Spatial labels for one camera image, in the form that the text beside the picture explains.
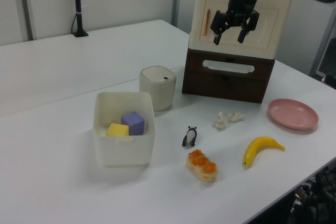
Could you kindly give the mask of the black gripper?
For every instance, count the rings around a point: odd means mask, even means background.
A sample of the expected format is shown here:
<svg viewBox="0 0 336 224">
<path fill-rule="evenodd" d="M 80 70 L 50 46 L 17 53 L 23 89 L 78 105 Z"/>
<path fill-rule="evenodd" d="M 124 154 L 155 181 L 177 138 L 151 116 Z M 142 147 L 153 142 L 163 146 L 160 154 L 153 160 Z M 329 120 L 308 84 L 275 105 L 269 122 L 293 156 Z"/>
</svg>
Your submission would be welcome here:
<svg viewBox="0 0 336 224">
<path fill-rule="evenodd" d="M 222 34 L 231 26 L 240 26 L 237 41 L 243 43 L 250 31 L 256 29 L 259 13 L 254 10 L 257 0 L 229 0 L 227 12 L 217 10 L 210 29 L 214 32 L 214 44 L 219 45 Z"/>
</svg>

